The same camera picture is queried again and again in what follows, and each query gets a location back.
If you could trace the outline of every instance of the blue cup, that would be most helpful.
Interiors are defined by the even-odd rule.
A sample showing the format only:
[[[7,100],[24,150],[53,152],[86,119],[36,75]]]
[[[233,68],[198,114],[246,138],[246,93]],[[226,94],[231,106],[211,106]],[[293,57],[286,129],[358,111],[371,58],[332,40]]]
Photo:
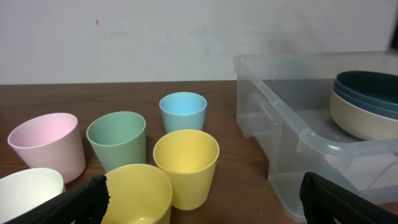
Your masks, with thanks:
[[[181,129],[202,130],[206,116],[206,99],[196,93],[172,93],[159,103],[166,133]]]

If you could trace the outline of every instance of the cup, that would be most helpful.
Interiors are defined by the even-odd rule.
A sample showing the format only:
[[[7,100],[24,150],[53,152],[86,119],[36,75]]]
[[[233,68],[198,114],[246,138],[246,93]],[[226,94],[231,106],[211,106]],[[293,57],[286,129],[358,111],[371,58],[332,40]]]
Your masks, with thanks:
[[[109,200],[104,224],[169,224],[172,185],[158,168],[130,164],[106,174]]]
[[[156,143],[154,159],[172,183],[174,207],[192,210],[205,203],[219,154],[217,141],[198,130],[174,131]]]
[[[166,133],[181,129],[202,130],[206,99],[196,93],[180,92],[163,97],[159,103]]]
[[[135,163],[146,163],[146,122],[134,112],[104,115],[87,129],[87,138],[106,172]]]
[[[68,113],[52,113],[19,125],[8,136],[8,144],[30,168],[58,171],[65,183],[85,169],[77,118]]]
[[[5,223],[64,191],[62,176],[48,168],[27,169],[0,179],[0,223]]]

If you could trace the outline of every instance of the brown tabletop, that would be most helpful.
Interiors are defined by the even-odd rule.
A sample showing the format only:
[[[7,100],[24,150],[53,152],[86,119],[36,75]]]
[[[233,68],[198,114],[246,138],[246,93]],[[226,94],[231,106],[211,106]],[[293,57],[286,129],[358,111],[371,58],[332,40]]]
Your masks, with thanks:
[[[0,178],[28,167],[7,145],[19,124],[47,113],[66,112],[79,120],[87,166],[67,188],[104,170],[86,136],[100,116],[134,111],[147,122],[147,158],[164,134],[160,99],[176,91],[192,91],[208,100],[204,131],[220,145],[220,157],[207,201],[192,211],[172,209],[171,223],[297,223],[284,214],[266,177],[269,161],[254,139],[244,138],[236,124],[236,81],[104,83],[0,86]],[[383,206],[398,212],[398,203]]]

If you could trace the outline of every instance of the transparent storage box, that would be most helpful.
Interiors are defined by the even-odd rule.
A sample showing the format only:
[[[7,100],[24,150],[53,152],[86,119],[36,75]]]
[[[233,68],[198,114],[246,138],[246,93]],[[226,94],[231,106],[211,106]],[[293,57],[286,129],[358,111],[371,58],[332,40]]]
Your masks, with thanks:
[[[398,202],[398,139],[363,141],[329,114],[334,78],[349,70],[397,74],[384,52],[239,55],[236,119],[269,158],[268,183],[286,214],[305,221],[304,173],[316,172],[372,203]]]

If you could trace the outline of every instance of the yellow cup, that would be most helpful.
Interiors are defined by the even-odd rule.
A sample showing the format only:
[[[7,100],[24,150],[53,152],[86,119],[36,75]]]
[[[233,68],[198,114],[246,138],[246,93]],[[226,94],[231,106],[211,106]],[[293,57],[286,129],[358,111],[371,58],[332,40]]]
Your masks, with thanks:
[[[131,164],[106,174],[109,200],[102,224],[169,224],[172,185],[158,168]]]
[[[198,130],[174,131],[156,143],[154,159],[172,183],[174,207],[192,210],[205,203],[219,154],[217,141]]]

